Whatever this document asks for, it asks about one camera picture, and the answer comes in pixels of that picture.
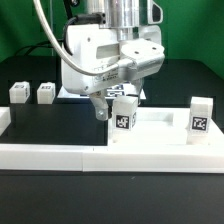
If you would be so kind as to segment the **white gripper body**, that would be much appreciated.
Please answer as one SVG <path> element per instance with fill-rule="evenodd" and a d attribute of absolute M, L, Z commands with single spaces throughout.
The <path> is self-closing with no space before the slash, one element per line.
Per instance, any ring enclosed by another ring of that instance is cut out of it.
<path fill-rule="evenodd" d="M 99 72 L 120 59 L 119 42 L 115 29 L 100 29 L 98 25 L 70 25 L 67 45 L 72 52 L 70 59 L 81 69 Z M 61 61 L 62 86 L 72 94 L 89 95 L 123 84 L 117 71 L 105 75 L 83 75 Z"/>

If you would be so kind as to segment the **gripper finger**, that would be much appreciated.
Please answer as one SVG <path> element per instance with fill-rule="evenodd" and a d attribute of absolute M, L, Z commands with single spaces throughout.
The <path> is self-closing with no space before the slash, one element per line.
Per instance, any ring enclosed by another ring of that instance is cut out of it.
<path fill-rule="evenodd" d="M 137 97 L 140 97 L 141 91 L 143 89 L 143 80 L 137 79 L 132 82 L 132 85 L 134 86 L 134 95 Z"/>
<path fill-rule="evenodd" d="M 105 96 L 99 93 L 93 93 L 90 95 L 90 100 L 95 108 L 96 118 L 98 120 L 107 120 L 108 104 Z"/>

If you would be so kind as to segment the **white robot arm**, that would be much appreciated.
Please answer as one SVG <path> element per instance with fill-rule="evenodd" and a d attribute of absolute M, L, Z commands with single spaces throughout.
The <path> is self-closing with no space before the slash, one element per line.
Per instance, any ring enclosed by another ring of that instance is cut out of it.
<path fill-rule="evenodd" d="M 86 0 L 85 7 L 64 26 L 62 49 L 76 67 L 61 63 L 62 86 L 89 96 L 96 118 L 105 121 L 107 88 L 129 82 L 137 97 L 143 79 L 160 70 L 162 9 L 152 0 Z"/>

